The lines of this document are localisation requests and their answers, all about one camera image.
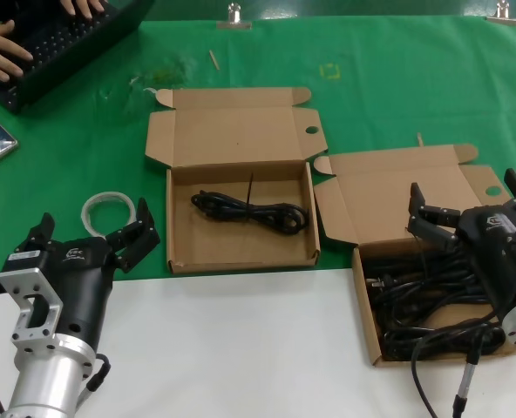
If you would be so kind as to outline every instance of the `table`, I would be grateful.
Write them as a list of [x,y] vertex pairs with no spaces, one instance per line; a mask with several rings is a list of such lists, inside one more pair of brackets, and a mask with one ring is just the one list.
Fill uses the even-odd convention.
[[[421,132],[426,145],[475,144],[477,163],[500,176],[516,168],[515,27],[480,17],[285,19],[251,31],[145,22],[19,118],[0,107],[20,141],[0,162],[0,268],[43,212],[57,221],[55,239],[84,237],[80,209],[99,192],[145,197],[166,236],[165,167],[144,157],[148,115],[160,109],[146,87],[288,85],[312,90],[307,106],[320,112],[331,153],[417,146]],[[108,233],[127,215],[94,218]],[[350,266],[350,246],[321,246],[317,268]],[[165,253],[161,245],[118,279],[169,276]]]
[[[409,367],[369,364],[350,270],[118,282],[99,352],[112,371],[78,418],[425,418]],[[0,298],[0,395],[17,377]],[[422,364],[439,416],[463,365]],[[516,355],[478,366],[465,416],[516,416]]]

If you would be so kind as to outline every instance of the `metal clip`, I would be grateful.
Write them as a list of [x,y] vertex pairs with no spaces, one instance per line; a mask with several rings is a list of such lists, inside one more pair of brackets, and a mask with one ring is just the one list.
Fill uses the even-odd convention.
[[507,0],[499,0],[499,2],[496,4],[496,13],[494,16],[487,17],[486,20],[496,24],[516,26],[516,19],[510,18],[510,4],[507,2]]
[[238,3],[231,3],[227,7],[226,22],[218,22],[218,29],[252,29],[252,22],[243,22],[241,20],[241,6]]

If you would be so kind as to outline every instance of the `cardboard box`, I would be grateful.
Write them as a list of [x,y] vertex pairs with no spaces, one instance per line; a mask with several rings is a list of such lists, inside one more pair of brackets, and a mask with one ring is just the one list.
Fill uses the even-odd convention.
[[[160,90],[170,111],[150,117],[146,155],[167,171],[167,260],[174,273],[313,266],[320,254],[306,158],[326,150],[318,112],[294,107],[306,88]],[[309,227],[286,236],[249,222],[207,218],[190,201],[204,190],[250,203],[292,203]]]
[[[443,145],[324,156],[314,163],[320,173],[335,176],[315,186],[326,235],[357,245],[352,253],[353,275],[370,361],[375,366],[399,362],[382,357],[362,262],[387,255],[418,253],[417,242],[405,229],[413,182],[419,183],[431,206],[463,211],[474,206],[501,205],[509,200],[491,167],[465,164],[477,155],[472,145]],[[489,194],[491,187],[498,187],[495,190],[499,194]],[[433,314],[427,326],[443,327],[490,312],[490,306],[452,305]],[[515,352],[516,347],[506,343],[488,357]],[[436,360],[465,361],[465,356],[447,354]]]

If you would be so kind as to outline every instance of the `white table surface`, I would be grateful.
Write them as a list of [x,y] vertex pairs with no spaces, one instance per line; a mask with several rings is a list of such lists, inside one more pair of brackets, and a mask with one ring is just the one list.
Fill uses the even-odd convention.
[[[350,270],[117,282],[99,352],[112,371],[78,418],[426,417],[408,367],[374,368]],[[17,378],[0,298],[0,395]],[[461,365],[422,365],[440,417]],[[465,418],[516,416],[516,356],[485,361]]]

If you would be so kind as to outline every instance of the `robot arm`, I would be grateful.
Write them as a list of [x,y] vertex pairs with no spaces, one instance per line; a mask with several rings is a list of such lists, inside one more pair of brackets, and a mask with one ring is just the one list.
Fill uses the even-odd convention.
[[[58,242],[54,226],[46,213],[0,272],[0,294],[20,308],[11,336],[20,373],[1,418],[74,417],[110,369],[97,349],[113,275],[132,270],[160,242],[143,199],[136,221],[105,238]],[[96,359],[104,364],[94,374]]]
[[[460,211],[427,206],[423,194],[411,185],[408,231],[445,250],[461,246],[481,280],[492,304],[492,314],[502,324],[508,340],[516,345],[516,173],[506,171],[505,183],[513,194],[502,206],[481,206]],[[442,226],[453,228],[454,232]],[[464,379],[454,402],[454,417],[461,416],[480,349],[473,347],[474,361],[467,358]],[[415,376],[414,361],[411,368]],[[420,384],[419,393],[424,395]]]

